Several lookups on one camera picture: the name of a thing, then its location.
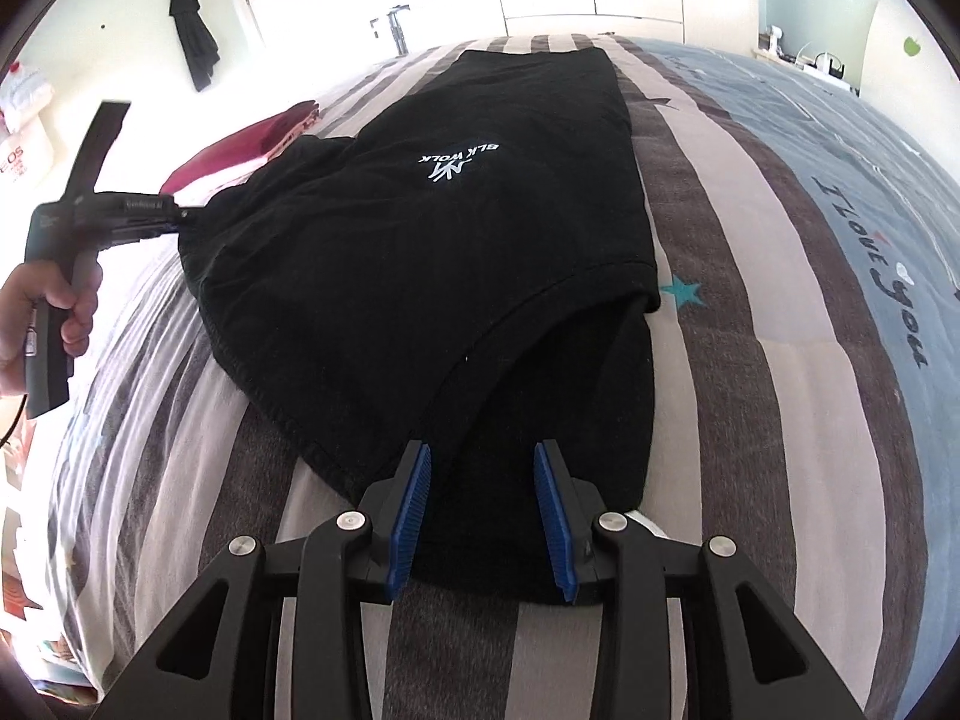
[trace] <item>white bag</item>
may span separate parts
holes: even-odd
[[[37,68],[14,62],[0,81],[0,116],[8,132],[20,132],[54,98],[54,88]]]
[[[0,199],[9,191],[32,189],[50,172],[54,146],[40,119],[0,142]]]

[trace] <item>white logo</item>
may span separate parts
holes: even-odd
[[[436,184],[441,178],[446,178],[446,180],[450,181],[453,179],[455,173],[459,175],[464,165],[466,165],[467,162],[472,162],[474,156],[478,153],[494,151],[496,148],[500,148],[499,143],[483,143],[482,146],[471,146],[468,148],[466,156],[464,156],[462,151],[458,151],[455,154],[428,155],[421,157],[421,164],[424,162],[434,163],[433,172],[431,172],[427,178]]]

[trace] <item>triangular cutout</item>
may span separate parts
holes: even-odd
[[[229,585],[218,581],[184,621],[157,658],[157,668],[191,680],[203,680],[210,673],[213,647],[217,642],[220,618],[227,603]]]
[[[747,632],[750,661],[757,682],[769,685],[805,674],[803,656],[754,589],[748,584],[741,584],[736,589],[736,600]]]

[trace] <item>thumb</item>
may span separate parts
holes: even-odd
[[[69,309],[77,302],[77,295],[74,295],[56,263],[25,263],[13,272],[18,292],[23,300],[31,304],[46,298],[55,308]]]

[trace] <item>teal star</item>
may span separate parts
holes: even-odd
[[[700,296],[697,294],[699,290],[699,284],[685,284],[682,280],[678,279],[677,276],[673,277],[673,284],[669,284],[666,287],[661,287],[661,292],[670,293],[674,296],[674,299],[677,301],[677,309],[680,309],[680,306],[685,306],[688,303],[695,303],[698,306],[706,306],[703,300],[700,300]]]

